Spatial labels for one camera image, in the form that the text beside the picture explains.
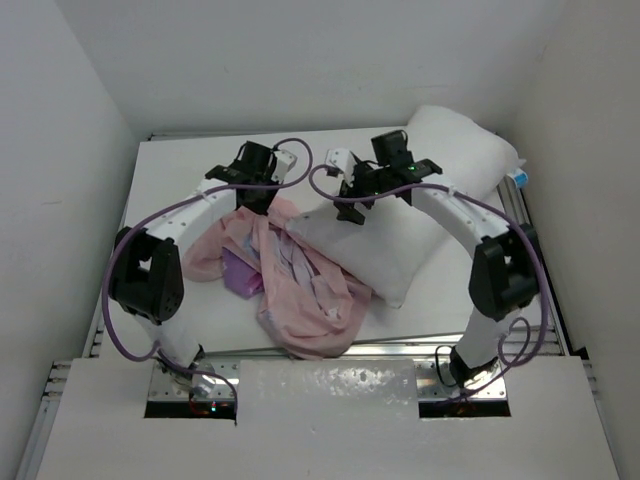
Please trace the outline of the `white pillow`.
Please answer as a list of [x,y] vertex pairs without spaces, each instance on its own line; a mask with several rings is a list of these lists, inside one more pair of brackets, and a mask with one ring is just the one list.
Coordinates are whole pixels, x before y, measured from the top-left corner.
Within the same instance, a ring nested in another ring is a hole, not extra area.
[[[445,107],[419,107],[406,132],[414,156],[434,161],[459,190],[481,200],[522,165],[510,143]],[[362,226],[339,221],[337,214],[325,202],[289,220],[286,231],[372,288],[389,307],[401,307],[446,231],[395,197],[377,201]]]

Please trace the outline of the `pink printed pillowcase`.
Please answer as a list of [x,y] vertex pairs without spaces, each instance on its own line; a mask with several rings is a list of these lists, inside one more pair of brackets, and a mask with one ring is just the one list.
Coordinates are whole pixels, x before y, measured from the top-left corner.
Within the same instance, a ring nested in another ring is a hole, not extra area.
[[223,254],[235,255],[261,275],[257,321],[276,346],[303,359],[338,357],[359,333],[372,289],[286,231],[299,214],[278,197],[265,216],[244,207],[224,216],[184,254],[183,273],[218,280],[232,271]]

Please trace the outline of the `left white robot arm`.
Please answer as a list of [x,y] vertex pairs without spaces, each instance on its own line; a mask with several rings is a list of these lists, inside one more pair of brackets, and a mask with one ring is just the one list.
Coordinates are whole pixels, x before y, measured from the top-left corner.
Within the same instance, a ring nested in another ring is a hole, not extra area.
[[181,369],[201,347],[178,313],[185,294],[181,260],[215,222],[244,207],[265,215],[297,157],[247,141],[230,165],[217,165],[187,199],[116,237],[108,297],[134,316],[153,352]]

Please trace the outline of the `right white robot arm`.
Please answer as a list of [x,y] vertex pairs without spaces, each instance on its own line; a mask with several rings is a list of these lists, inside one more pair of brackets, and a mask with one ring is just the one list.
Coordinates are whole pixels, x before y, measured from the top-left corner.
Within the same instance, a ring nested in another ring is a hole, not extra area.
[[463,193],[433,160],[415,159],[404,131],[379,135],[371,143],[372,161],[348,149],[326,155],[328,175],[341,180],[333,199],[337,218],[363,225],[376,201],[395,196],[435,220],[469,254],[473,310],[449,355],[450,375],[463,387],[499,361],[503,322],[517,320],[544,293],[537,233]]

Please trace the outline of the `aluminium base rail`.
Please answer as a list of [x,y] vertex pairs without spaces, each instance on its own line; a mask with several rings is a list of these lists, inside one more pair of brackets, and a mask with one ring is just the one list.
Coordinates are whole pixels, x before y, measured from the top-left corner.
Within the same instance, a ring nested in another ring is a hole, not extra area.
[[317,396],[342,406],[356,401],[416,406],[422,418],[508,415],[501,363],[458,386],[450,370],[451,351],[450,343],[411,339],[353,345],[337,359],[317,361],[276,351],[207,354],[191,376],[157,364],[145,415],[232,419],[240,391],[269,401]]

